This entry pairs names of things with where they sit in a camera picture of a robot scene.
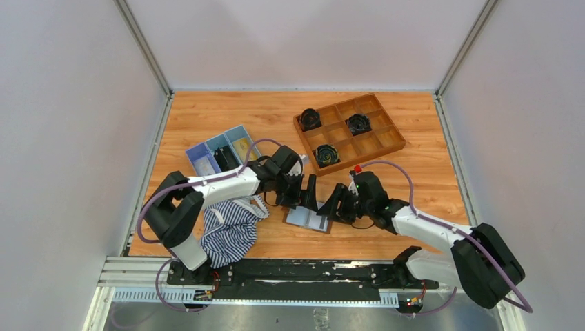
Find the brown leather card holder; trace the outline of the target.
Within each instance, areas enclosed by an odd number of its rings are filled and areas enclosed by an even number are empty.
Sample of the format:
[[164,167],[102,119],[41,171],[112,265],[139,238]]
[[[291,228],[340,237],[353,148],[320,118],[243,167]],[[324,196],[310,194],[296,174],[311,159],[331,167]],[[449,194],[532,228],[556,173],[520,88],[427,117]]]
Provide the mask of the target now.
[[283,223],[324,234],[330,234],[332,228],[332,223],[326,216],[319,216],[316,212],[300,206],[289,209]]

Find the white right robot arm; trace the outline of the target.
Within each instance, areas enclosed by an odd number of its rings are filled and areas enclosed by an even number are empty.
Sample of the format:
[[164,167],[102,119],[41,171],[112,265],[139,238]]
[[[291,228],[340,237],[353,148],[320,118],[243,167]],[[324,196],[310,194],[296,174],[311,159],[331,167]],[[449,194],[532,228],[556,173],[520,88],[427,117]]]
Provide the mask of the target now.
[[392,234],[411,237],[436,249],[411,246],[393,259],[394,278],[403,288],[423,280],[461,288],[483,308],[519,299],[517,307],[529,310],[518,284],[525,271],[496,229],[486,223],[475,227],[436,219],[416,210],[412,203],[390,198],[372,172],[352,174],[350,185],[337,184],[317,214],[331,221],[352,224],[368,217]]

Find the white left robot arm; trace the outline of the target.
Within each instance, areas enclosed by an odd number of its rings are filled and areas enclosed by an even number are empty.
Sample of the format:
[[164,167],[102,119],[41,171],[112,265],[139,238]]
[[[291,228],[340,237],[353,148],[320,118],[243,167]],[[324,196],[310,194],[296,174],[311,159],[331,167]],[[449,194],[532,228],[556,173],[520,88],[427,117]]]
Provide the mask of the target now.
[[213,204],[265,192],[276,194],[276,205],[317,211],[317,175],[304,175],[301,157],[288,146],[279,146],[272,156],[246,161],[243,165],[203,177],[170,173],[146,202],[139,215],[158,242],[185,267],[185,276],[195,285],[211,276],[208,256],[192,232],[197,217]]

